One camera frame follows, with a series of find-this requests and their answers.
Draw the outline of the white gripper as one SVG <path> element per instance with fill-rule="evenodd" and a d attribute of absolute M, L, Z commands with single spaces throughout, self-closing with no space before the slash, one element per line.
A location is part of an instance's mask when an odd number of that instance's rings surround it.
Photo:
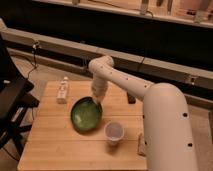
<path fill-rule="evenodd" d="M 108 82 L 106 80 L 103 80 L 101 78 L 95 78 L 92 81 L 92 99 L 94 103 L 99 104 L 101 103 L 100 100 L 103 100 L 105 97 L 105 94 L 108 89 Z"/>

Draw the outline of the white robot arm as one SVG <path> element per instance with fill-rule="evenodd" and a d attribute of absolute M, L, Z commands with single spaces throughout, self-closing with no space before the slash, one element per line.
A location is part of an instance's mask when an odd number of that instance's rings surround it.
<path fill-rule="evenodd" d="M 96 101 L 102 101 L 110 81 L 143 102 L 148 171 L 198 171 L 188 105 L 179 88 L 116 70 L 111 56 L 91 60 L 89 71 Z"/>

